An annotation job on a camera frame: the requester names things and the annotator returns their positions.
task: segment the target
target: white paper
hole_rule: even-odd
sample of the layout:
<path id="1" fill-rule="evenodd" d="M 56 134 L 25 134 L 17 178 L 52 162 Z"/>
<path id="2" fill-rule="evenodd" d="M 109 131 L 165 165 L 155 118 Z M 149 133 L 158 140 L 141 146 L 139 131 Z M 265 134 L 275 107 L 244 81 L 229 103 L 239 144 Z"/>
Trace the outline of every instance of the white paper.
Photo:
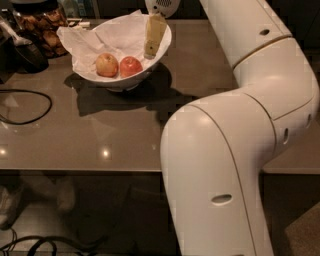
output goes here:
<path id="1" fill-rule="evenodd" d="M 79 30 L 60 27 L 57 34 L 64 48 L 72 55 L 73 71 L 80 76 L 96 82 L 120 80 L 97 75 L 95 61 L 99 54 L 109 52 L 118 62 L 126 56 L 137 58 L 144 70 L 151 67 L 163 55 L 159 52 L 156 58 L 144 58 L 145 30 L 148 15 L 136 11 L 130 15 L 109 20 L 93 30 Z M 160 47 L 166 50 L 171 43 L 171 34 L 164 36 Z"/>

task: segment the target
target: bowl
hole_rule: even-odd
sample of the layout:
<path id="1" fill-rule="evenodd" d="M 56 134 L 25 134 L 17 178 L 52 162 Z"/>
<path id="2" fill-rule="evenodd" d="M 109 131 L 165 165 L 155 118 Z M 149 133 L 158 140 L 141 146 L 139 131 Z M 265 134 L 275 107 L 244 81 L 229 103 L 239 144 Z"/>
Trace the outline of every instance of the bowl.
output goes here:
<path id="1" fill-rule="evenodd" d="M 153 59 L 144 58 L 143 48 L 148 17 L 149 15 L 141 13 L 124 15 L 108 20 L 91 31 L 60 28 L 58 35 L 63 46 L 72 55 L 73 71 L 94 85 L 111 91 L 131 90 L 138 86 L 156 68 L 172 40 L 171 29 L 167 26 L 156 56 Z M 92 42 L 86 42 L 87 48 L 84 48 L 84 42 L 89 40 L 88 38 Z M 113 78 L 99 76 L 96 73 L 95 60 L 104 52 L 113 54 L 119 63 L 125 56 L 134 56 L 141 62 L 143 70 L 127 78 L 121 78 L 119 74 Z"/>

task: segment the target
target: gray countertop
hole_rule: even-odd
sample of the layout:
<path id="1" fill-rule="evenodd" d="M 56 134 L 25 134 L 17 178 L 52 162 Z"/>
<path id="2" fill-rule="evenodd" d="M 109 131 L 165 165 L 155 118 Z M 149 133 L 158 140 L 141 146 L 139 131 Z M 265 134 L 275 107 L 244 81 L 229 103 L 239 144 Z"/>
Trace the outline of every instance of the gray countertop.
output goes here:
<path id="1" fill-rule="evenodd" d="M 207 20 L 170 20 L 173 41 L 137 88 L 113 93 L 73 73 L 71 56 L 37 74 L 14 74 L 1 89 L 48 94 L 51 111 L 22 126 L 0 123 L 0 169 L 160 171 L 163 125 L 182 105 L 236 87 Z M 47 107 L 35 95 L 2 94 L 0 113 L 29 119 Z"/>

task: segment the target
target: wire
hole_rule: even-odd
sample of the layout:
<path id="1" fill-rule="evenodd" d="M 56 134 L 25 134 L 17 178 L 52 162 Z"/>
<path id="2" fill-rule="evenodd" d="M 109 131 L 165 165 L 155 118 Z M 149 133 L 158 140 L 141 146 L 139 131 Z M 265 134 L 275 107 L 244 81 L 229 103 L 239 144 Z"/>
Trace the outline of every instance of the wire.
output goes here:
<path id="1" fill-rule="evenodd" d="M 13 229 L 13 228 L 10 228 L 11 232 L 12 232 L 12 242 L 17 240 L 18 236 L 17 236 L 17 232 Z M 15 244 L 12 244 L 8 249 L 7 249 L 7 252 L 9 251 L 13 251 L 14 247 L 16 245 Z"/>
<path id="2" fill-rule="evenodd" d="M 0 247 L 0 251 L 3 252 L 3 255 L 9 255 L 9 249 L 12 250 L 13 247 L 18 243 L 21 243 L 23 241 L 28 241 L 28 240 L 35 240 L 37 239 L 38 241 L 30 248 L 30 250 L 28 251 L 27 256 L 33 256 L 36 255 L 37 249 L 44 243 L 50 243 L 52 246 L 52 256 L 55 256 L 57 254 L 57 246 L 55 242 L 62 242 L 65 243 L 73 248 L 75 248 L 76 250 L 80 251 L 80 252 L 87 252 L 89 253 L 89 255 L 96 255 L 95 249 L 102 243 L 105 242 L 106 240 L 108 240 L 107 236 L 103 236 L 100 239 L 98 239 L 94 245 L 90 246 L 90 247 L 83 247 L 80 244 L 78 244 L 77 242 L 68 239 L 68 238 L 64 238 L 64 237 L 59 237 L 59 236 L 37 236 L 37 235 L 32 235 L 32 236 L 25 236 L 19 239 L 15 239 L 14 241 Z"/>
<path id="3" fill-rule="evenodd" d="M 41 92 L 37 92 L 37 91 L 32 91 L 32 90 L 21 90 L 21 89 L 6 89 L 6 90 L 0 90 L 0 93 L 31 93 L 31 94 L 37 94 L 40 95 L 42 97 L 45 97 L 48 101 L 49 101 L 49 106 L 48 108 L 44 111 L 43 114 L 41 114 L 40 116 L 33 118 L 31 120 L 27 120 L 27 121 L 23 121 L 23 122 L 16 122 L 16 121 L 12 121 L 6 117 L 4 117 L 3 115 L 0 114 L 0 121 L 7 123 L 7 124 L 13 124 L 13 125 L 25 125 L 25 124 L 30 124 L 32 122 L 35 122 L 37 120 L 39 120 L 40 118 L 44 117 L 46 114 L 48 114 L 48 112 L 50 111 L 50 109 L 52 108 L 52 99 L 50 98 L 50 96 L 48 96 L 47 94 L 41 93 Z"/>

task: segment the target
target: cable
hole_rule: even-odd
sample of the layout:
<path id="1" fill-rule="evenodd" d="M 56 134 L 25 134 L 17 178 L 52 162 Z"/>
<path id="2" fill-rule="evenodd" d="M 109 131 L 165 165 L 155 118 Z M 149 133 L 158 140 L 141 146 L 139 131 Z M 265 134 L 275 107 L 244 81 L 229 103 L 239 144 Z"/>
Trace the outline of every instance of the cable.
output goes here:
<path id="1" fill-rule="evenodd" d="M 0 114 L 0 121 L 7 123 L 7 124 L 13 124 L 13 125 L 25 125 L 25 124 L 29 124 L 32 122 L 35 122 L 37 120 L 39 120 L 40 118 L 44 117 L 46 114 L 48 114 L 48 112 L 50 111 L 50 109 L 52 108 L 52 99 L 50 98 L 50 96 L 48 96 L 47 94 L 41 93 L 41 92 L 37 92 L 37 91 L 31 91 L 31 90 L 21 90 L 21 89 L 6 89 L 6 90 L 0 90 L 0 93 L 18 93 L 18 92 L 22 92 L 22 93 L 31 93 L 31 94 L 37 94 L 40 95 L 42 97 L 45 97 L 48 101 L 49 101 L 49 106 L 46 109 L 46 111 L 41 114 L 40 116 L 33 118 L 31 120 L 27 120 L 27 121 L 23 121 L 23 122 L 16 122 L 16 121 L 12 121 L 6 117 L 4 117 L 3 115 Z"/>
<path id="2" fill-rule="evenodd" d="M 18 238 L 18 235 L 17 235 L 17 232 L 13 229 L 13 228 L 10 228 L 11 232 L 12 232 L 12 242 L 14 242 L 15 240 L 17 240 Z M 12 246 L 10 246 L 8 249 L 7 249 L 7 252 L 9 251 L 13 251 L 14 247 L 16 245 L 15 244 L 12 244 Z"/>
<path id="3" fill-rule="evenodd" d="M 108 240 L 107 236 L 103 236 L 100 239 L 98 239 L 94 245 L 90 246 L 90 247 L 83 247 L 80 244 L 78 244 L 77 242 L 68 239 L 68 238 L 64 238 L 64 237 L 59 237 L 59 236 L 37 236 L 37 235 L 31 235 L 31 236 L 25 236 L 19 239 L 15 239 L 14 241 L 0 247 L 0 251 L 3 252 L 3 255 L 9 255 L 9 249 L 12 250 L 13 246 L 15 246 L 18 243 L 21 243 L 23 241 L 28 241 L 28 240 L 35 240 L 37 239 L 38 241 L 30 248 L 30 250 L 28 251 L 27 256 L 33 256 L 36 255 L 37 249 L 44 243 L 50 243 L 52 246 L 52 256 L 57 255 L 57 246 L 55 244 L 55 242 L 62 242 L 65 243 L 73 248 L 75 248 L 76 250 L 80 251 L 80 252 L 87 252 L 89 253 L 89 255 L 96 255 L 95 249 L 102 243 L 105 242 L 106 240 Z"/>

